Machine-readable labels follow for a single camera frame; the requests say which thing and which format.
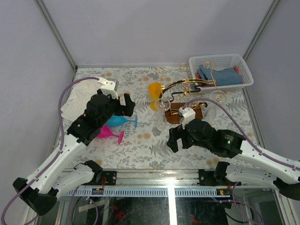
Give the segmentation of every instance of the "wooden base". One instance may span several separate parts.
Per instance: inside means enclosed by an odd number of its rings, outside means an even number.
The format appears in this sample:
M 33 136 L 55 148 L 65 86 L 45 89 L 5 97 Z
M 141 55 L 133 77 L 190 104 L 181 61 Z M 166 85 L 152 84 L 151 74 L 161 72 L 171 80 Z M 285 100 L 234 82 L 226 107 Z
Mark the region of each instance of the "wooden base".
M 184 106 L 185 103 L 171 103 L 171 109 L 179 109 L 180 107 Z M 196 118 L 202 119 L 202 111 L 201 108 L 195 109 Z M 171 124 L 179 124 L 180 123 L 180 116 L 178 114 L 171 115 L 171 110 L 165 112 L 165 117 L 167 121 Z

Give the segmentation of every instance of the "floral pattern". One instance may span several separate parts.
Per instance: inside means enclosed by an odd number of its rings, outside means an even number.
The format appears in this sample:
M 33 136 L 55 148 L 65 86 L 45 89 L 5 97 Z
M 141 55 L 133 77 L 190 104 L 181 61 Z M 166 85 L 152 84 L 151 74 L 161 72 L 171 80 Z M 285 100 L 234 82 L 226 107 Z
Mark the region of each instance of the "floral pattern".
M 124 67 L 80 68 L 77 70 L 75 79 L 88 76 L 117 79 L 119 81 L 118 94 L 121 97 L 121 104 L 124 104 L 124 93 L 129 93 L 131 99 L 136 103 L 133 117 L 138 115 L 138 125 L 135 128 L 134 123 L 128 122 L 120 127 L 111 127 L 111 131 L 117 135 L 124 131 L 124 139 L 121 144 L 118 144 L 117 137 L 96 138 L 69 163 L 68 168 L 73 168 L 78 163 L 90 159 L 106 169 L 213 169 L 220 160 L 251 166 L 242 161 L 219 158 L 210 151 L 195 146 L 183 150 L 179 144 L 179 151 L 173 153 L 167 147 L 166 142 L 169 136 L 168 129 L 177 125 L 168 124 L 164 131 L 159 130 L 155 127 L 155 122 L 158 116 L 161 115 L 159 112 L 151 110 L 149 106 L 151 99 L 148 86 L 153 82 L 159 82 L 159 75 L 155 74 L 154 69 Z M 185 71 L 181 71 L 177 67 L 166 67 L 165 70 L 166 74 L 162 82 L 164 85 L 185 78 Z M 181 87 L 177 86 L 173 90 L 180 89 Z M 203 97 L 210 98 L 210 95 L 204 94 Z M 228 92 L 227 103 L 224 106 L 255 142 L 242 92 Z M 65 131 L 70 124 L 70 121 L 64 120 Z M 238 132 L 233 122 L 221 109 L 217 109 L 214 127 Z

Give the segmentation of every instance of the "white cloth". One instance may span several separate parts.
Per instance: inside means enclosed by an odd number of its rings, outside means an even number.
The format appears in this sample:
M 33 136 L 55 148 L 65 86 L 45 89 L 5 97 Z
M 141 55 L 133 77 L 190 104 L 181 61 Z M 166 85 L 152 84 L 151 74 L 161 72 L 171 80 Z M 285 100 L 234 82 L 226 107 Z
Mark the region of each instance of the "white cloth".
M 96 80 L 86 80 L 76 84 L 67 102 L 61 107 L 61 116 L 74 122 L 84 113 L 90 97 L 97 94 L 97 90 L 100 88 L 101 84 Z

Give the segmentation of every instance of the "gray wall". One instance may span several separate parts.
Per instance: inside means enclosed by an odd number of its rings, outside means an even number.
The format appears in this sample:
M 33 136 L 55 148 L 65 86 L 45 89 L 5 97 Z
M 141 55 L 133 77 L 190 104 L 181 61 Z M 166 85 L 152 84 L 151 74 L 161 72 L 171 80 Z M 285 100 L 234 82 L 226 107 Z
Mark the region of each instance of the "gray wall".
M 0 212 L 47 157 L 57 125 L 57 103 L 72 69 L 33 0 L 0 1 Z M 19 224 L 21 200 L 7 223 Z
M 272 0 L 44 0 L 78 65 L 243 55 Z
M 269 150 L 300 160 L 300 1 L 281 1 L 247 64 L 250 94 Z M 300 202 L 294 202 L 300 216 Z

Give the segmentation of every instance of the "blue cloth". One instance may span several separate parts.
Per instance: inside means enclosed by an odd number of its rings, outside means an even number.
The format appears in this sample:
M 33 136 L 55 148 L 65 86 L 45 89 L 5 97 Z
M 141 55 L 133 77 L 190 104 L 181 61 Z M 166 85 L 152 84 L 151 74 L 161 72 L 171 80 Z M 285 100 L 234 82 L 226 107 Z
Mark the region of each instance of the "blue cloth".
M 204 65 L 200 65 L 199 69 L 197 69 L 197 72 L 202 79 L 212 80 L 210 68 L 205 68 Z M 227 86 L 243 83 L 242 76 L 235 72 L 232 68 L 223 69 L 221 71 L 213 70 L 212 75 L 216 80 L 217 86 Z

